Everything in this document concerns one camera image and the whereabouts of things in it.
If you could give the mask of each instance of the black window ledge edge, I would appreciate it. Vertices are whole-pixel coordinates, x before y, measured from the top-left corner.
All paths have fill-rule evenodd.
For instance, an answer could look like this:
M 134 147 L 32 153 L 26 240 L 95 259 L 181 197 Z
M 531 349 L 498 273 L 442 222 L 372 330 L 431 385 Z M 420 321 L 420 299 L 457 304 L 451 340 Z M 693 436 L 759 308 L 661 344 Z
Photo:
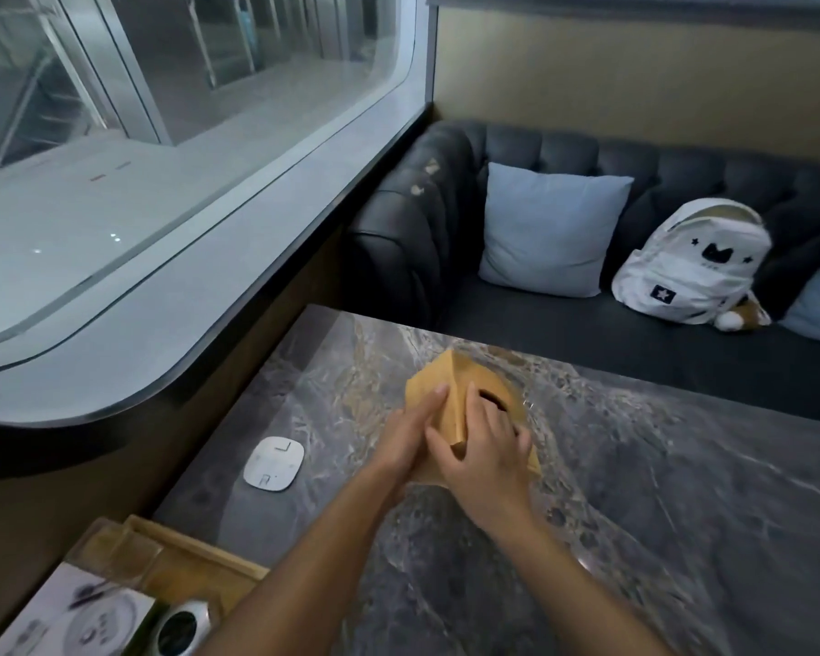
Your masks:
M 54 472 L 119 450 L 185 406 L 339 225 L 348 222 L 432 120 L 426 106 L 159 380 L 93 414 L 59 424 L 0 424 L 0 479 Z
M 820 31 L 820 0 L 427 0 L 436 7 Z

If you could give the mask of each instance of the black square patch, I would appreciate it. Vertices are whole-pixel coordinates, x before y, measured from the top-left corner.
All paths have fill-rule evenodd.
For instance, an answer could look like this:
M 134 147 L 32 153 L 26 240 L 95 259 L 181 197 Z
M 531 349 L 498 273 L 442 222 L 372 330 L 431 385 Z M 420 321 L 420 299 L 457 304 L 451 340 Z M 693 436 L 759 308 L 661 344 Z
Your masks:
M 661 285 L 656 285 L 656 287 L 653 288 L 653 291 L 650 292 L 651 297 L 662 303 L 673 302 L 676 294 L 677 293 L 674 290 L 669 290 L 667 287 L 662 287 Z

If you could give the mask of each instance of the white backpack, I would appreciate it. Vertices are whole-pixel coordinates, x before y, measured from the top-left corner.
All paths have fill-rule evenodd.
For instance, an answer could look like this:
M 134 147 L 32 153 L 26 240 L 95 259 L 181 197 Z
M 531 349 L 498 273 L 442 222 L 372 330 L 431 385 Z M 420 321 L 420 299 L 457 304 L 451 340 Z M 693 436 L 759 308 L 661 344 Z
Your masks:
M 629 308 L 703 324 L 737 304 L 771 248 L 753 209 L 721 197 L 675 211 L 616 272 L 614 297 Z

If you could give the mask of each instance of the black leather sofa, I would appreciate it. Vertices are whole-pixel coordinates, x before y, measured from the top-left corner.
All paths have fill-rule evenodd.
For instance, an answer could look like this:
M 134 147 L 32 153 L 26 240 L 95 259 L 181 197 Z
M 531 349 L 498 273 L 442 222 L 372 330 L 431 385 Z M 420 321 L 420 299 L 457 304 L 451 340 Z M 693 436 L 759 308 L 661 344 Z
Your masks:
M 547 173 L 631 175 L 601 295 L 548 297 L 477 278 L 488 163 Z M 437 122 L 386 176 L 345 237 L 349 307 L 452 336 L 820 420 L 820 342 L 773 325 L 725 334 L 624 307 L 616 270 L 683 203 L 756 209 L 773 248 L 754 290 L 781 318 L 820 267 L 820 164 L 659 148 L 477 122 Z

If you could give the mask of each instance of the wooden tray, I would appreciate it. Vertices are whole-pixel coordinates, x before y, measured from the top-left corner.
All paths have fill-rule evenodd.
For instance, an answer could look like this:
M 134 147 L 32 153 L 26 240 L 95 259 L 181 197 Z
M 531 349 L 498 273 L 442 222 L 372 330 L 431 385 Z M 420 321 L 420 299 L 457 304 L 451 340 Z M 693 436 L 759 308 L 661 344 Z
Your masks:
M 176 605 L 197 598 L 230 612 L 267 569 L 132 515 L 94 521 L 67 562 Z

